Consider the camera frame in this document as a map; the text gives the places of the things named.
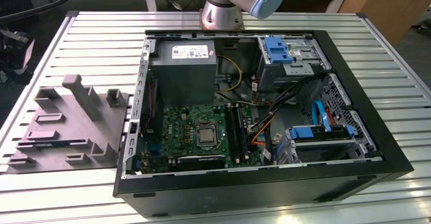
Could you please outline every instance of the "orange wire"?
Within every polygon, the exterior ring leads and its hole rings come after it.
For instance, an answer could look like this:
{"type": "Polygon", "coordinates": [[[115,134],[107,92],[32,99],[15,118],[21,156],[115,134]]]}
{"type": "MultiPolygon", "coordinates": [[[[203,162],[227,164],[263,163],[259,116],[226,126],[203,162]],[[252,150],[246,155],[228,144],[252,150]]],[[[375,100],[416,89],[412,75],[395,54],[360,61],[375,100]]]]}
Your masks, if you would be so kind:
{"type": "Polygon", "coordinates": [[[335,124],[335,119],[334,119],[334,116],[332,116],[332,114],[331,114],[330,110],[328,110],[328,109],[326,109],[324,111],[326,111],[326,113],[327,113],[327,114],[328,114],[328,116],[330,116],[331,123],[332,123],[332,124],[335,124]]]}
{"type": "Polygon", "coordinates": [[[259,134],[263,132],[263,130],[267,128],[267,126],[270,125],[271,121],[272,121],[274,117],[271,118],[271,120],[264,124],[263,128],[260,129],[260,131],[258,132],[256,136],[254,137],[254,140],[251,140],[252,145],[264,145],[262,142],[255,142],[259,134]]]}

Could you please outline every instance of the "red wire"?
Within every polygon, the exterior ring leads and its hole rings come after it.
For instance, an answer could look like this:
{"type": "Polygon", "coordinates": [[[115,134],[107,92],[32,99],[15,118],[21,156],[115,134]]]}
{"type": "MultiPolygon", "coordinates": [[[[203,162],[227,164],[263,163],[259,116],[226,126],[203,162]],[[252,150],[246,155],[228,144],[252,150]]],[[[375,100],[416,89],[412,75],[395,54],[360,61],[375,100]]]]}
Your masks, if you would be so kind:
{"type": "Polygon", "coordinates": [[[334,124],[334,125],[335,125],[335,119],[334,119],[334,116],[332,116],[332,114],[331,114],[330,110],[328,110],[328,109],[326,109],[324,111],[326,111],[326,113],[328,114],[331,124],[334,124]]]}
{"type": "Polygon", "coordinates": [[[151,84],[150,83],[148,83],[148,101],[150,101],[150,117],[148,117],[148,121],[146,123],[146,126],[143,128],[143,131],[140,132],[142,134],[146,133],[146,130],[147,130],[147,127],[148,127],[148,124],[150,124],[151,117],[154,116],[154,102],[151,100],[151,84]]]}

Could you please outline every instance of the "yellow wire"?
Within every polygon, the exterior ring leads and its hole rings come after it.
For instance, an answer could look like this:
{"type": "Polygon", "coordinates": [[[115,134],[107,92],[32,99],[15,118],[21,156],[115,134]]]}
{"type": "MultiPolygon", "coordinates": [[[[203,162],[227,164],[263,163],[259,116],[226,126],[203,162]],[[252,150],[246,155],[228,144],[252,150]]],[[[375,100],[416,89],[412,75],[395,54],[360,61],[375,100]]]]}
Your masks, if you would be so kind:
{"type": "Polygon", "coordinates": [[[238,64],[228,57],[226,57],[223,55],[218,55],[218,58],[224,58],[226,60],[228,60],[231,62],[231,64],[234,64],[235,68],[238,69],[238,72],[240,73],[240,78],[238,80],[236,85],[234,85],[228,89],[216,90],[216,92],[220,93],[220,92],[228,92],[228,91],[231,91],[232,89],[235,89],[242,84],[242,81],[243,81],[243,71],[242,71],[240,67],[238,66],[238,64]]]}

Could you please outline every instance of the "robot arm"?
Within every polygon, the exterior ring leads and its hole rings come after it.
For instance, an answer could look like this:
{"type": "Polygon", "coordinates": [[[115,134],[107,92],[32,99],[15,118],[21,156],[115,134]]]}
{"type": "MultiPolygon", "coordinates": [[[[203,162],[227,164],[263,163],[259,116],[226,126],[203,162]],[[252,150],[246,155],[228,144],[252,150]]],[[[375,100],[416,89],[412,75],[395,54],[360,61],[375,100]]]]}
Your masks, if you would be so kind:
{"type": "Polygon", "coordinates": [[[242,10],[258,19],[267,18],[283,0],[207,0],[202,12],[204,29],[240,29],[243,27],[242,10]]]}

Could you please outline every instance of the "aluminum slotted table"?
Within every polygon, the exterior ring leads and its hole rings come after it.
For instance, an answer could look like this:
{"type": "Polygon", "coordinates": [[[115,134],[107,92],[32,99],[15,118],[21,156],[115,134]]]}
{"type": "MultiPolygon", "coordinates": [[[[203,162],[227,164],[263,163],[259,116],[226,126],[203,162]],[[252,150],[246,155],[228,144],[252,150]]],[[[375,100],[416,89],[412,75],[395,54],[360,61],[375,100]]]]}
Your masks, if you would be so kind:
{"type": "MultiPolygon", "coordinates": [[[[35,77],[0,130],[0,172],[24,136],[40,87],[80,74],[98,92],[131,95],[146,30],[199,29],[199,13],[79,12],[64,19],[35,77]]],[[[274,14],[246,29],[326,30],[402,146],[415,171],[340,202],[176,216],[178,223],[427,223],[431,217],[431,92],[367,18],[355,14],[274,14]]],[[[112,197],[115,169],[0,175],[0,223],[136,223],[144,219],[112,197]]]]}

